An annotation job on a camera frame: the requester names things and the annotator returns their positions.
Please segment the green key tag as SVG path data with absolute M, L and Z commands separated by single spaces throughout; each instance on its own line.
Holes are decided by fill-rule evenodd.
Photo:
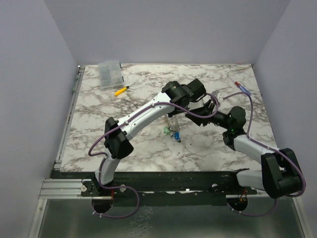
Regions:
M 168 128 L 168 127 L 165 127 L 164 128 L 164 133 L 166 134 L 166 135 L 169 135 L 170 134 L 170 129 Z

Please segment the blue key tag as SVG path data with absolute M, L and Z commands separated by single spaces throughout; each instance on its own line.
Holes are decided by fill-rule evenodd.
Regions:
M 181 142 L 181 139 L 180 139 L 180 133 L 177 131 L 173 134 L 173 137 L 175 140 L 177 140 L 178 142 Z

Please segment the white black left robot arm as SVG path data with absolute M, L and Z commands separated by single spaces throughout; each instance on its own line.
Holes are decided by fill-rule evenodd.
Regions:
M 197 102 L 207 95 L 203 83 L 195 79 L 189 84 L 180 84 L 177 81 L 168 82 L 162 90 L 149 102 L 118 120 L 108 118 L 105 122 L 105 133 L 90 147 L 88 155 L 95 156 L 94 147 L 101 141 L 105 142 L 105 151 L 102 152 L 104 160 L 100 168 L 95 172 L 96 180 L 92 184 L 92 190 L 97 195 L 105 195 L 109 191 L 109 184 L 113 181 L 114 172 L 120 160 L 130 155 L 134 148 L 130 143 L 137 133 L 164 115 L 176 115 L 187 113 L 196 119 L 210 119 L 218 111 L 218 99 L 210 95 L 210 104 L 215 108 L 202 106 L 196 113 L 188 110 L 190 103 Z

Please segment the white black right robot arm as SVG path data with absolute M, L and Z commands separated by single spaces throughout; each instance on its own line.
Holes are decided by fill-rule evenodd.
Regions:
M 279 198 L 303 189 L 294 151 L 289 148 L 268 149 L 259 142 L 252 141 L 243 129 L 246 113 L 242 107 L 235 106 L 227 114 L 216 112 L 208 119 L 197 118 L 190 114 L 186 114 L 185 117 L 198 126 L 212 123 L 226 129 L 222 134 L 224 144 L 260 163 L 262 168 L 260 171 L 241 170 L 236 173 L 236 177 L 227 182 L 231 193 L 238 194 L 245 187 L 253 187 L 265 191 L 271 198 Z

